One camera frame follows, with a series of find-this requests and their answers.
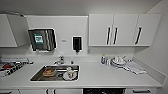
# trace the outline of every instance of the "sink basin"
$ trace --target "sink basin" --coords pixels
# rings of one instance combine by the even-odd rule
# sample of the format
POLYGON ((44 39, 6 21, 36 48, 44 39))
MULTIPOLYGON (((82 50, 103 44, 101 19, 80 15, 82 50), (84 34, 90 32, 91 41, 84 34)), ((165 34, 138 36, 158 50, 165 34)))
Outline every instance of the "sink basin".
POLYGON ((44 66, 30 79, 30 81, 74 81, 78 79, 78 72, 78 65, 44 66), (63 75, 67 72, 68 67, 71 67, 72 70, 76 72, 76 76, 73 79, 65 80, 63 75), (44 76, 43 73, 47 69, 56 70, 56 74, 54 76, 44 76))

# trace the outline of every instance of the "drawer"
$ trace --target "drawer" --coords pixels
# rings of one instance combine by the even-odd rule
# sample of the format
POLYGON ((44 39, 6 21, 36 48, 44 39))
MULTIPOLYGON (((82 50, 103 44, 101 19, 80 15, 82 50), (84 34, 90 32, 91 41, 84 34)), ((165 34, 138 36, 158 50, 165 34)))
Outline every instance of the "drawer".
POLYGON ((125 94, 155 94, 157 88, 128 88, 125 94))
POLYGON ((20 94, 18 90, 0 90, 0 94, 20 94))

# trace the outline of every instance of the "backsplash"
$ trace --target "backsplash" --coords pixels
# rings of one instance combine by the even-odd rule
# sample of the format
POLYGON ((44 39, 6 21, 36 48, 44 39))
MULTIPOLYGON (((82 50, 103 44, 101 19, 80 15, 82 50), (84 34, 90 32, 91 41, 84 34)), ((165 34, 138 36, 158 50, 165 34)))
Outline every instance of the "backsplash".
POLYGON ((32 60, 53 58, 60 55, 66 57, 100 58, 121 55, 132 59, 135 47, 88 47, 88 16, 27 16, 29 29, 54 29, 57 47, 51 52, 33 51, 30 44, 17 48, 0 48, 0 56, 4 58, 28 57, 32 60), (73 50, 72 37, 82 37, 82 50, 76 55, 73 50))

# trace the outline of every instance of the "cabinet door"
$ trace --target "cabinet door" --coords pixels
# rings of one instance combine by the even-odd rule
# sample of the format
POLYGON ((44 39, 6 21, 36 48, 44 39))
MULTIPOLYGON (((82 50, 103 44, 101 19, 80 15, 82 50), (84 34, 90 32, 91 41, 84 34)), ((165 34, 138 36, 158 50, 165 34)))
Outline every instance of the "cabinet door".
POLYGON ((5 14, 0 15, 0 47, 16 47, 16 41, 13 36, 8 18, 5 14))
POLYGON ((156 94, 156 88, 126 89, 125 94, 156 94))
POLYGON ((89 15, 89 46, 110 46, 113 14, 89 15))
POLYGON ((50 94, 50 91, 43 89, 19 90, 21 94, 50 94))
POLYGON ((18 47, 29 42, 24 17, 0 14, 0 47, 18 47))
POLYGON ((112 46, 131 46, 139 14, 115 14, 112 46))
POLYGON ((0 90, 0 94, 20 94, 18 90, 0 90))
POLYGON ((55 89, 54 94, 83 94, 83 89, 55 89))
POLYGON ((140 14, 134 35, 134 46, 152 44, 160 18, 161 14, 140 14))

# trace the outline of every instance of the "faucet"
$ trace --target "faucet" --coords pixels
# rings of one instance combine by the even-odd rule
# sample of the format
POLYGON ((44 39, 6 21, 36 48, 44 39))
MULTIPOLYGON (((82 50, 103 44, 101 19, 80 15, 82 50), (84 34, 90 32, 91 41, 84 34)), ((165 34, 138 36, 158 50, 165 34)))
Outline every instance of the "faucet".
POLYGON ((63 57, 63 56, 60 56, 59 58, 60 58, 60 60, 54 62, 54 64, 58 64, 58 65, 60 65, 60 64, 64 64, 64 57, 63 57))
POLYGON ((59 58, 60 58, 61 64, 64 64, 64 57, 63 57, 63 56, 60 56, 59 58))

